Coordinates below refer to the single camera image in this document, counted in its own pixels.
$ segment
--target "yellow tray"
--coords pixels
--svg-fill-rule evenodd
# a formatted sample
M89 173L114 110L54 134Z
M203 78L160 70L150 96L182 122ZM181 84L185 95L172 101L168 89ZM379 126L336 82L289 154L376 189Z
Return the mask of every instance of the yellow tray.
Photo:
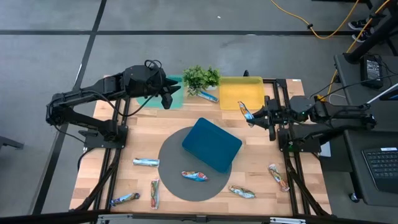
M220 108L239 110L242 101L249 110L264 106L264 84L261 77L221 77Z

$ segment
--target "gray circular mat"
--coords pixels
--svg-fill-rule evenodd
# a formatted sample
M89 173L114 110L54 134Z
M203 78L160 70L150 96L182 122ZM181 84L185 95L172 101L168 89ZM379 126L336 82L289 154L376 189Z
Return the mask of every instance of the gray circular mat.
M172 194L180 199L199 202L214 197L224 188L231 174L231 166L227 173L222 174L187 152L182 147L182 141L191 129L183 128L163 143L159 152L159 175ZM181 175L182 171L202 172L209 179L205 182L186 179Z

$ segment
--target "shoe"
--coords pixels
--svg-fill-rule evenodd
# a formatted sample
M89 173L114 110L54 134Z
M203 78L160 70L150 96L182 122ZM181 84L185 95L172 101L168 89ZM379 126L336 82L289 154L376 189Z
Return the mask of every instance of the shoe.
M349 28L351 28L353 30L359 30L359 31L361 31L365 25L366 25L366 19L361 19L358 21L352 21L352 22L348 23Z
M358 36L358 34L353 34L351 37L356 40L356 37ZM370 29L365 29L361 36L358 38L358 40L356 40L359 43L363 43L365 42L366 39L368 39L370 36L372 35L372 32Z

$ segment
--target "keyboard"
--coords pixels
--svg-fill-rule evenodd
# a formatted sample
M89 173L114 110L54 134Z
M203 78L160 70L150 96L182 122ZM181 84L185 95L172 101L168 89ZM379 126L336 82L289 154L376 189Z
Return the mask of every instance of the keyboard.
M398 194L398 149L365 149L362 153L376 188Z

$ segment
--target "black power adapter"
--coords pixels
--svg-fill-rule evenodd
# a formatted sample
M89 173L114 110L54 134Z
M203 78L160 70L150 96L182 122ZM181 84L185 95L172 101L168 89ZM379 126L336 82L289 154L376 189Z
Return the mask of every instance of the black power adapter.
M364 55L361 60L361 83L363 86L373 88L373 89L380 89L383 87L383 81L381 80L382 77L382 69L380 56L377 55Z

